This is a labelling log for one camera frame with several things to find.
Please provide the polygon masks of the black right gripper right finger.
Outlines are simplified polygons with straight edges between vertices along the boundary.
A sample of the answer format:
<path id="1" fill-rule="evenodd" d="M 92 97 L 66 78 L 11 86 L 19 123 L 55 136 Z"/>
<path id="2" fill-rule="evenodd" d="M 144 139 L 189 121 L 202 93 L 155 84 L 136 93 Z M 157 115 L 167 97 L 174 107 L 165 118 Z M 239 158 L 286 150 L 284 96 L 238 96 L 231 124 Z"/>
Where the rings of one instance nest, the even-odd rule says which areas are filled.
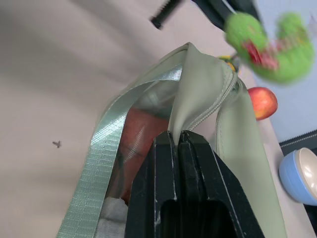
<path id="1" fill-rule="evenodd" d="M 178 143 L 182 238 L 244 238 L 214 152 L 193 132 Z"/>

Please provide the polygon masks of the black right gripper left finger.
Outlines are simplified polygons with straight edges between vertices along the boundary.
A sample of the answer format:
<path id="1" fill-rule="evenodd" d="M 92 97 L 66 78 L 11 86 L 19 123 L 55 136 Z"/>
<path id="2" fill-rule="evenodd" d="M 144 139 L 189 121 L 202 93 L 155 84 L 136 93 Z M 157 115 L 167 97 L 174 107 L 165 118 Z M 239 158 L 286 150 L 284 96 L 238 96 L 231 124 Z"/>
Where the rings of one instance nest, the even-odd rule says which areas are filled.
<path id="1" fill-rule="evenodd" d="M 158 135 L 132 183 L 124 238 L 180 238 L 180 179 L 172 135 Z"/>

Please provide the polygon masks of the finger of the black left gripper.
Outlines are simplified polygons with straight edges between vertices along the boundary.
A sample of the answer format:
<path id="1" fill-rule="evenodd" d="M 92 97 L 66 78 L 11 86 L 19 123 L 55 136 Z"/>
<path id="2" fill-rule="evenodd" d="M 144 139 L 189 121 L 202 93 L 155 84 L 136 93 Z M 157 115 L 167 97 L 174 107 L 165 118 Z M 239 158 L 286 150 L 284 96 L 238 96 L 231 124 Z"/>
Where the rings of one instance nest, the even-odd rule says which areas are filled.
<path id="1" fill-rule="evenodd" d="M 224 31 L 227 18 L 236 13 L 243 12 L 252 15 L 259 22 L 261 18 L 257 12 L 254 0 L 192 0 L 209 19 L 209 21 Z"/>
<path id="2" fill-rule="evenodd" d="M 161 28 L 169 16 L 182 4 L 184 0 L 167 0 L 164 5 L 151 17 L 150 22 L 156 27 Z"/>

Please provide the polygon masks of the green zip pouch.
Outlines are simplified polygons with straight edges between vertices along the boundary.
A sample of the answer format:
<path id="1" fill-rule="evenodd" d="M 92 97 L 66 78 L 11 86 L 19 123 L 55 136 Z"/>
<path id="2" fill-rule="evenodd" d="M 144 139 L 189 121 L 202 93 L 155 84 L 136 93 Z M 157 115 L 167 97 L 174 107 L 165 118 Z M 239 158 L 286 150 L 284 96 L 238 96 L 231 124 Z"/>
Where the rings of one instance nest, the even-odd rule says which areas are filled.
<path id="1" fill-rule="evenodd" d="M 217 113 L 215 150 L 240 181 L 265 238 L 287 238 L 278 195 L 245 84 L 221 60 L 187 43 L 163 57 L 107 106 L 56 238 L 94 238 L 127 113 L 177 85 L 168 128 L 175 141 Z"/>

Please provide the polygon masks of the green plush keychain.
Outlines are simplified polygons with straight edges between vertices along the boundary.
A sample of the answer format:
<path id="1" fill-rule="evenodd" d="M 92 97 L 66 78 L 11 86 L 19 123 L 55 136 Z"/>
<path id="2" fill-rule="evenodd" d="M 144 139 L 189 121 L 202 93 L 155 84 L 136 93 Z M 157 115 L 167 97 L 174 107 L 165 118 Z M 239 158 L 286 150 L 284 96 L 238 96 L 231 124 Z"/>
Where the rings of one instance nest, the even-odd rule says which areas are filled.
<path id="1" fill-rule="evenodd" d="M 226 42 L 261 78 L 287 84 L 306 75 L 313 66 L 315 51 L 311 33 L 300 15 L 288 12 L 277 23 L 270 40 L 263 25 L 252 15 L 238 12 L 224 25 Z"/>

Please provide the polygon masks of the white cloth item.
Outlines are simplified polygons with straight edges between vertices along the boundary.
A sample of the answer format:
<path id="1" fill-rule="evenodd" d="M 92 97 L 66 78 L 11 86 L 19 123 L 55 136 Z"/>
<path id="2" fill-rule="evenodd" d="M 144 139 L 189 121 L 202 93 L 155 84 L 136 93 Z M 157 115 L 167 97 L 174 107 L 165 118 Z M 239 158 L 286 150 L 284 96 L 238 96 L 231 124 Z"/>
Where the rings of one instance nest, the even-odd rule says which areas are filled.
<path id="1" fill-rule="evenodd" d="M 94 238 L 124 238 L 128 206 L 121 198 L 104 200 Z"/>

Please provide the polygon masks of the red apple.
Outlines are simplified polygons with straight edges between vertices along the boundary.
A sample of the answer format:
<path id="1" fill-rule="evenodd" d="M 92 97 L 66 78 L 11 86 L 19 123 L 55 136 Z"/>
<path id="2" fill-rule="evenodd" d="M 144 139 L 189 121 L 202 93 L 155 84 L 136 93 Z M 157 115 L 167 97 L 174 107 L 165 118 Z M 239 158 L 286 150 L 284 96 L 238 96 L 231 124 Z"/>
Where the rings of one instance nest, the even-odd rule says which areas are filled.
<path id="1" fill-rule="evenodd" d="M 142 110 L 129 110 L 122 132 L 119 151 L 123 156 L 124 189 L 120 196 L 129 203 L 131 187 L 155 137 L 168 128 L 168 119 L 153 116 Z"/>
<path id="2" fill-rule="evenodd" d="M 248 89 L 257 121 L 267 119 L 278 109 L 275 94 L 266 87 L 252 87 Z"/>

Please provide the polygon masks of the blue bowl with cream inside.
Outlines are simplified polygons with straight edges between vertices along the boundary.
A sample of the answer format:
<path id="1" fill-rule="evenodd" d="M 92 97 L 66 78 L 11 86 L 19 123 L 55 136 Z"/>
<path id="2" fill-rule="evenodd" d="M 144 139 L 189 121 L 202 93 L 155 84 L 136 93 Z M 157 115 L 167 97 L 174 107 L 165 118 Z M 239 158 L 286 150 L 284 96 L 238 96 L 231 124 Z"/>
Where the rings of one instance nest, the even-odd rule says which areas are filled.
<path id="1" fill-rule="evenodd" d="M 317 155 L 308 148 L 294 150 L 281 161 L 279 179 L 293 200 L 317 206 Z"/>

